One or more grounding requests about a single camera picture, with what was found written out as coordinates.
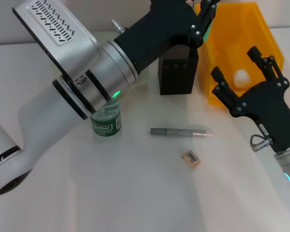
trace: gray marker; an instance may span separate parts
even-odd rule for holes
[[[151,128],[150,134],[154,135],[168,135],[180,137],[205,137],[213,135],[207,130],[186,130],[186,129],[168,129],[168,128]]]

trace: jar label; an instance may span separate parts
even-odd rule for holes
[[[100,136],[112,136],[116,134],[121,129],[121,116],[119,114],[111,120],[98,121],[93,118],[91,119],[91,124],[94,132]]]

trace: green glass jar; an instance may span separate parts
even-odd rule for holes
[[[113,96],[90,117],[90,120],[93,131],[100,136],[108,137],[119,132],[121,129],[119,95]]]

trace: cable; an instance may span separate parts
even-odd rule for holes
[[[253,135],[250,137],[250,146],[251,146],[251,147],[253,147],[253,146],[256,145],[256,144],[254,144],[254,143],[252,142],[252,140],[253,140],[254,137],[258,137],[258,138],[261,138],[261,139],[263,139],[263,140],[266,140],[266,138],[264,138],[264,137],[261,136],[261,135],[253,134]]]

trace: white ball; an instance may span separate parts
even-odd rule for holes
[[[237,88],[247,87],[251,83],[251,78],[245,69],[239,69],[234,73],[233,84]]]

